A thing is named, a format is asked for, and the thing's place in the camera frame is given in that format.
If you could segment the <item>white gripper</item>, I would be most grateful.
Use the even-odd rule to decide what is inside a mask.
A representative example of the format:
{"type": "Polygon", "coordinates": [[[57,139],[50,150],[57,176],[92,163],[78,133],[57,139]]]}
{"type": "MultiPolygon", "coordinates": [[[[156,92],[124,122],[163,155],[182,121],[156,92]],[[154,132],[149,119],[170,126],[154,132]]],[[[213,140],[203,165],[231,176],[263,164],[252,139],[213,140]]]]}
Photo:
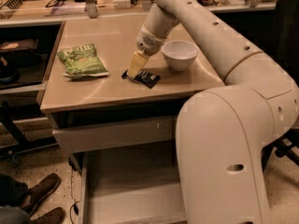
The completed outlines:
{"type": "Polygon", "coordinates": [[[136,46],[139,50],[132,56],[127,76],[135,78],[147,63],[149,57],[161,49],[166,38],[167,32],[165,29],[154,29],[151,31],[146,25],[143,25],[136,38],[136,46]]]}

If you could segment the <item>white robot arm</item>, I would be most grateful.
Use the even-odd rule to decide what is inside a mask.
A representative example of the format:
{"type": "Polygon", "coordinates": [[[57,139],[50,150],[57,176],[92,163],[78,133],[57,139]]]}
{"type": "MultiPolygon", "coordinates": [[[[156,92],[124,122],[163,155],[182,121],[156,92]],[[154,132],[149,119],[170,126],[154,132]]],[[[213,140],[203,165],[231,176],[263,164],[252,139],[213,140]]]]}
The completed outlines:
{"type": "Polygon", "coordinates": [[[297,120],[298,87],[266,53],[196,0],[154,0],[129,77],[177,24],[224,83],[196,93],[178,114],[176,147],[188,224],[270,224],[262,150],[297,120]]]}

